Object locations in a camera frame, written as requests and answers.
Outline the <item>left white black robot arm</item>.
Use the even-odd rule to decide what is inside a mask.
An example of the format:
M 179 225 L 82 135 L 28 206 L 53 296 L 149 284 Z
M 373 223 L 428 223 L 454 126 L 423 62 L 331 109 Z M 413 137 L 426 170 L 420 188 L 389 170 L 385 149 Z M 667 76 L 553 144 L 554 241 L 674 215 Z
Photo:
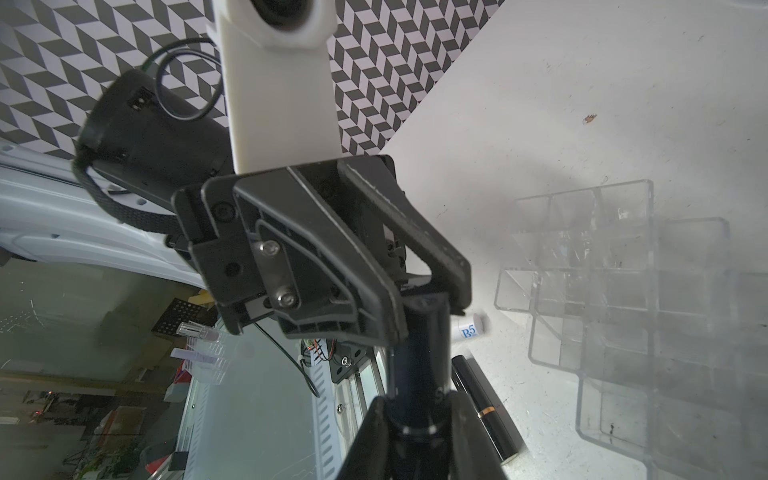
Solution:
M 337 126 L 263 90 L 228 126 L 132 69 L 87 117 L 70 168 L 114 221 L 164 236 L 240 334 L 391 347 L 472 299 L 471 267 L 411 204 L 387 156 L 345 157 Z

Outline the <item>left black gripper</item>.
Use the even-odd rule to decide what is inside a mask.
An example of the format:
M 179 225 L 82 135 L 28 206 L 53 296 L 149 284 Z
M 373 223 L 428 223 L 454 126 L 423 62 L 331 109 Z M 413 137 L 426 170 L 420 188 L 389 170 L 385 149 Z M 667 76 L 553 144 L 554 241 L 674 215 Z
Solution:
M 388 156 L 379 157 L 395 176 Z M 290 339 L 388 347 L 407 334 L 404 263 L 383 222 L 326 160 L 215 177 L 172 198 L 189 254 L 239 334 L 269 304 Z

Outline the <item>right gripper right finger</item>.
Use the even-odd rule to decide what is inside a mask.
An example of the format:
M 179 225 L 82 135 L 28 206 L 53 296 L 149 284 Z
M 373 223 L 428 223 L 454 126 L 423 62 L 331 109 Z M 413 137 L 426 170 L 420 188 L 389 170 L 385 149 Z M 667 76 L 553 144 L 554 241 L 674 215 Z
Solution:
M 477 417 L 468 394 L 448 396 L 451 421 L 449 478 L 458 480 L 506 480 L 495 447 Z

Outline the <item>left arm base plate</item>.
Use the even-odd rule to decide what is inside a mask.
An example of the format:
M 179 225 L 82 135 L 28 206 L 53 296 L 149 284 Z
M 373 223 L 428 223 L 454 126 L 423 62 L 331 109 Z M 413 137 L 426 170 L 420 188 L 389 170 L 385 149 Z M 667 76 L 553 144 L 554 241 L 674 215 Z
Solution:
M 301 353 L 308 366 L 326 367 L 331 382 L 339 384 L 366 368 L 373 358 L 374 349 L 350 342 L 315 339 L 302 340 Z

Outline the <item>white lip balm tube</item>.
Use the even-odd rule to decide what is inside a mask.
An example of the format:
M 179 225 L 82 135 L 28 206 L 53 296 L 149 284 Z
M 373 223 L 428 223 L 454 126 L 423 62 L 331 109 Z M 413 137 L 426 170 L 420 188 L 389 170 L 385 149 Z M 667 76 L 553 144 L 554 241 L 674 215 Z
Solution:
M 450 339 L 452 343 L 471 340 L 489 333 L 491 321 L 483 311 L 452 315 L 450 318 Z

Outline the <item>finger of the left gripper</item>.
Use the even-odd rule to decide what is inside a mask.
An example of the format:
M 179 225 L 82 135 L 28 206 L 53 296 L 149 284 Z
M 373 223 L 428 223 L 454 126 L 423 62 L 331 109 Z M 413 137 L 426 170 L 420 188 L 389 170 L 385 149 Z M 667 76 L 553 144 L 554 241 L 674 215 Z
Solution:
M 338 162 L 341 179 L 429 268 L 429 286 L 448 294 L 450 312 L 462 315 L 472 303 L 469 261 L 413 206 L 379 157 Z

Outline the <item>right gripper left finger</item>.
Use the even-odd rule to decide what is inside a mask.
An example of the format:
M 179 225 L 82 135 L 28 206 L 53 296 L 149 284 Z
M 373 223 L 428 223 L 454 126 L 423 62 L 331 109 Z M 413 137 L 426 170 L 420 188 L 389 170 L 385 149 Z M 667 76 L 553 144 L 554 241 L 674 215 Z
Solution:
M 367 410 L 336 479 L 389 479 L 389 446 L 387 401 L 385 397 L 377 396 Z

